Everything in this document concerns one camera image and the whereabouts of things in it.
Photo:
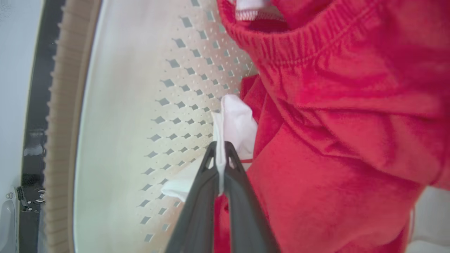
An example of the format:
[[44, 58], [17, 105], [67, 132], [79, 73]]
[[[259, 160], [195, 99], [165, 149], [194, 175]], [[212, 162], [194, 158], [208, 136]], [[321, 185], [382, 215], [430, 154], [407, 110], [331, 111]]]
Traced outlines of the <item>white garment with red trim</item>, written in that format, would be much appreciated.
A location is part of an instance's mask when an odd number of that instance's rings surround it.
[[[272, 5], [271, 0], [229, 0], [235, 5], [235, 17], [238, 21], [255, 21], [257, 19], [281, 19], [280, 12]], [[219, 173], [219, 194], [224, 193], [224, 172], [227, 162], [225, 142], [233, 144], [238, 158], [247, 169], [252, 163], [257, 122], [253, 118], [250, 107], [238, 96], [226, 95], [221, 99], [219, 113], [212, 113], [213, 141], [216, 142], [215, 160], [209, 168], [216, 166]], [[203, 157], [199, 157], [186, 168], [178, 172], [173, 180], [162, 186], [161, 192], [169, 197], [176, 197], [181, 202], [187, 200], [193, 186]]]

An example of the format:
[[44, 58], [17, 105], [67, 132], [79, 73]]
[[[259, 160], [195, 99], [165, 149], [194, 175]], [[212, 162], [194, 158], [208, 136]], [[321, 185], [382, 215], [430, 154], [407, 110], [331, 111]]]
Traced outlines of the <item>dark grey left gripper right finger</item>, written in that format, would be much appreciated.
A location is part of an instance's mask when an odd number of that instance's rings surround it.
[[276, 238], [231, 142], [225, 142], [224, 192], [232, 253], [280, 253]]

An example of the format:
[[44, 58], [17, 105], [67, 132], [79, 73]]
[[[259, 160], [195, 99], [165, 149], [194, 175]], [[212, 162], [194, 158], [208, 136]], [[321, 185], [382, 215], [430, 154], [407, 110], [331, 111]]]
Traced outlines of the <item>small black caster wheel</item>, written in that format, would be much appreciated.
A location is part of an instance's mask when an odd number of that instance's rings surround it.
[[20, 211], [39, 213], [41, 205], [45, 203], [45, 188], [37, 186], [18, 186], [16, 188], [17, 199], [20, 203]]

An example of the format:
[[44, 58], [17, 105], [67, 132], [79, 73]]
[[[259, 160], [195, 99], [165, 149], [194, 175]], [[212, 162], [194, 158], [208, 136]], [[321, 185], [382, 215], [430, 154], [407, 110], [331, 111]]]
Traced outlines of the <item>grey metal stand leg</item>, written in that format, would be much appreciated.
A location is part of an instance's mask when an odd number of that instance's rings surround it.
[[0, 253], [18, 253], [16, 193], [0, 199]]

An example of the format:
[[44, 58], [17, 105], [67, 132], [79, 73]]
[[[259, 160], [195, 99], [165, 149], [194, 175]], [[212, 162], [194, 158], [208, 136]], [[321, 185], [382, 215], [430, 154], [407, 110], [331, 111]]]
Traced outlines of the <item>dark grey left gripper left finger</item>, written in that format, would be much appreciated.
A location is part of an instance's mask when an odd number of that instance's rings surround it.
[[217, 143], [209, 144], [165, 253], [213, 253], [215, 199], [219, 173], [215, 165]]

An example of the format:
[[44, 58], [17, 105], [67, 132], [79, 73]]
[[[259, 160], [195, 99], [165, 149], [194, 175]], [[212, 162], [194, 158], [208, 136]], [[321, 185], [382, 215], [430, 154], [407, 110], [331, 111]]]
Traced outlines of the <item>cream laundry basket brown rim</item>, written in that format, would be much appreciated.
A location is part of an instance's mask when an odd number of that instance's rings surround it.
[[[217, 0], [66, 0], [62, 10], [45, 145], [49, 252], [165, 253], [185, 202], [162, 186], [204, 158], [212, 113], [226, 95], [242, 100], [242, 80], [259, 72]], [[424, 189], [407, 251], [450, 253], [450, 190]], [[213, 253], [232, 253], [225, 192]]]

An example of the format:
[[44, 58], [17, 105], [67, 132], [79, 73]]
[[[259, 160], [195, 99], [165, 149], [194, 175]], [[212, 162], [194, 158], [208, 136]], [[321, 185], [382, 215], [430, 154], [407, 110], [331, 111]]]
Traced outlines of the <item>red garment with white stripe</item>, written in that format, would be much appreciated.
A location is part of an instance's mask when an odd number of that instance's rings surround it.
[[450, 190], [450, 0], [217, 6], [259, 72], [247, 174], [280, 252], [404, 253], [424, 189]]

